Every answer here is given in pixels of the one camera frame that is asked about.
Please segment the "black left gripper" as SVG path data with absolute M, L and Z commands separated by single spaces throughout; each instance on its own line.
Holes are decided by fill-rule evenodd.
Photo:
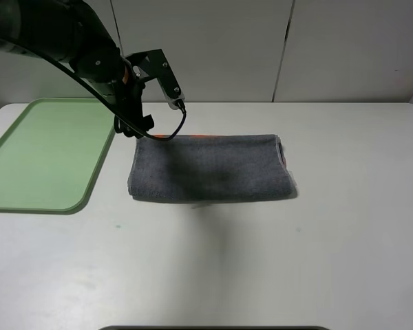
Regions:
M 121 113 L 140 130 L 148 132 L 154 128 L 151 115 L 142 111 L 142 91 L 145 84 L 140 82 L 131 65 L 120 54 L 105 54 L 103 56 L 103 95 L 109 103 L 112 113 Z M 141 138 L 125 122 L 114 117 L 114 130 L 128 138 Z

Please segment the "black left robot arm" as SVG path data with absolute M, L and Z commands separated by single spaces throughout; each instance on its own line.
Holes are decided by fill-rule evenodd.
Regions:
M 117 133 L 141 138 L 154 126 L 142 112 L 144 84 L 84 1 L 0 1 L 0 52 L 61 70 L 114 114 Z

